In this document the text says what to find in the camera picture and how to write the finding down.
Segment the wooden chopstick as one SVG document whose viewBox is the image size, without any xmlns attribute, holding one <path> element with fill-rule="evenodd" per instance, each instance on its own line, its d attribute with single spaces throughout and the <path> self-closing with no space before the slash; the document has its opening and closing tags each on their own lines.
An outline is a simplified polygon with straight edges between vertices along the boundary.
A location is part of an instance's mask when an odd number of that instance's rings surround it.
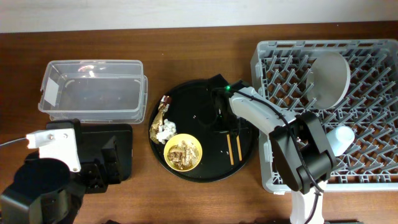
<svg viewBox="0 0 398 224">
<path fill-rule="evenodd" d="M 238 148 L 239 161 L 242 161 L 243 157 L 242 157 L 241 142 L 240 142 L 239 135 L 236 136 L 236 144 L 237 144 L 237 148 Z"/>
<path fill-rule="evenodd" d="M 226 138 L 227 138 L 227 143 L 228 143 L 229 160 L 230 160 L 230 164 L 233 166 L 234 165 L 234 158 L 233 158 L 233 150 L 232 150 L 232 147 L 231 147 L 230 134 L 227 134 Z"/>
</svg>

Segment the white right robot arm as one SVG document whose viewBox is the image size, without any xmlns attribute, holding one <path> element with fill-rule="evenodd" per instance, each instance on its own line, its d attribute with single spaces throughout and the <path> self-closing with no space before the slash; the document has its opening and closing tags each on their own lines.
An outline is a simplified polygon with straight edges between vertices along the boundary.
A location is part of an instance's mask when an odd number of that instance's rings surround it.
<svg viewBox="0 0 398 224">
<path fill-rule="evenodd" d="M 245 119 L 267 135 L 277 171 L 292 191 L 290 222 L 324 223 L 324 188 L 336 157 L 316 114 L 282 109 L 244 81 L 230 84 L 220 74 L 207 90 L 216 110 L 210 130 L 238 136 Z"/>
</svg>

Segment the light blue plastic cup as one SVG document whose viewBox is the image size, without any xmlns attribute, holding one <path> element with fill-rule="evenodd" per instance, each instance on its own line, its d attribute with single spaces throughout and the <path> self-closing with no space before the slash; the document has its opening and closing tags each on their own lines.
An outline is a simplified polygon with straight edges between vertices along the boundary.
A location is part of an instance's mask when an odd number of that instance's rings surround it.
<svg viewBox="0 0 398 224">
<path fill-rule="evenodd" d="M 338 126 L 326 134 L 336 157 L 341 156 L 354 142 L 354 131 L 348 126 Z"/>
</svg>

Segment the grey round plate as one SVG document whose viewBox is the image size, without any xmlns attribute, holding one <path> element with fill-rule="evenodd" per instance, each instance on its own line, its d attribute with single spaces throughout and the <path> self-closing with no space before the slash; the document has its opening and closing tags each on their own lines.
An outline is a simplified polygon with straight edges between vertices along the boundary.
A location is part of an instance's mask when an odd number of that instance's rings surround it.
<svg viewBox="0 0 398 224">
<path fill-rule="evenodd" d="M 340 103 L 350 84 L 351 70 L 346 59 L 337 52 L 325 52 L 317 57 L 310 68 L 306 86 L 313 84 L 307 92 L 307 100 L 316 99 L 312 105 L 326 110 Z"/>
</svg>

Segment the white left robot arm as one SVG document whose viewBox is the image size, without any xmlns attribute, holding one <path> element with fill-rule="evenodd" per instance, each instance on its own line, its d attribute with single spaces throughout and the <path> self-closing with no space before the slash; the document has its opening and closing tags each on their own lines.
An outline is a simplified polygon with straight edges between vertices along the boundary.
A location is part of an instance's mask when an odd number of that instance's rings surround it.
<svg viewBox="0 0 398 224">
<path fill-rule="evenodd" d="M 61 160 L 28 159 L 1 194 L 1 223 L 73 223 L 86 194 L 123 181 L 115 137 L 98 149 L 101 160 L 71 172 Z"/>
</svg>

